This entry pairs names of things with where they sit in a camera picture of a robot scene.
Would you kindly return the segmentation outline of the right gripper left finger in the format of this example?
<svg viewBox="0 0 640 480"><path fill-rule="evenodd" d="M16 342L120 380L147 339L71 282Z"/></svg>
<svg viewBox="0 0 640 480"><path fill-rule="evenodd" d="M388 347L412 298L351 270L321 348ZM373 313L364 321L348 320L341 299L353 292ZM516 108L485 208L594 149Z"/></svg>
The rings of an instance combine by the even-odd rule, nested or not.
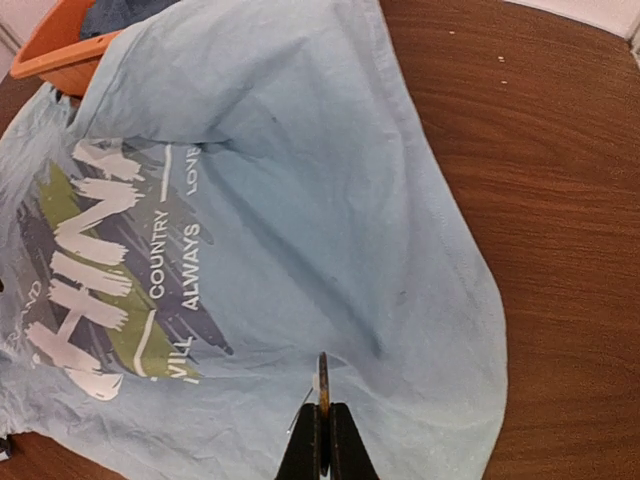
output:
<svg viewBox="0 0 640 480"><path fill-rule="evenodd" d="M304 404L275 479L319 480L322 460L321 435L319 407L316 404Z"/></svg>

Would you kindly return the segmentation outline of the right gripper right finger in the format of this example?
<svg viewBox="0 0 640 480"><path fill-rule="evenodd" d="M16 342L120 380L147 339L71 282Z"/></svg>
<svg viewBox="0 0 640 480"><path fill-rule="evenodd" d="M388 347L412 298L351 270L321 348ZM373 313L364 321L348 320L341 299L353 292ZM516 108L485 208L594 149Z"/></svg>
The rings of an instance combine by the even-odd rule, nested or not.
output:
<svg viewBox="0 0 640 480"><path fill-rule="evenodd" d="M330 478L379 480L349 407L332 403L329 410Z"/></svg>

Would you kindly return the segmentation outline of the painted round brooch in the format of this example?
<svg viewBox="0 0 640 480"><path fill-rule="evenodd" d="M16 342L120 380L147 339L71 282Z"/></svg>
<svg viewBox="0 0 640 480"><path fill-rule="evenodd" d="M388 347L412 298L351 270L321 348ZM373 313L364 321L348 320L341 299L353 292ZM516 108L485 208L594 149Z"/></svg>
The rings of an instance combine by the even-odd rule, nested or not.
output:
<svg viewBox="0 0 640 480"><path fill-rule="evenodd" d="M330 390L328 378L328 359L325 352L318 359L318 404L319 419L316 426L319 429L318 446L315 447L319 461L319 475L326 476L330 466Z"/></svg>

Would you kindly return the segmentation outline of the light blue printed t-shirt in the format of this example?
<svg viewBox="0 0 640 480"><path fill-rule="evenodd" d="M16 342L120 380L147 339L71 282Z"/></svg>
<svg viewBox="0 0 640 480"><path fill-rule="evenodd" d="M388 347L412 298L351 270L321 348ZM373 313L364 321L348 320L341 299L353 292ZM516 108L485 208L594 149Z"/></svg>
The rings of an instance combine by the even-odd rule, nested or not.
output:
<svg viewBox="0 0 640 480"><path fill-rule="evenodd" d="M321 353L385 479L478 479L501 297L375 1L182 1L1 140L1 432L270 479Z"/></svg>

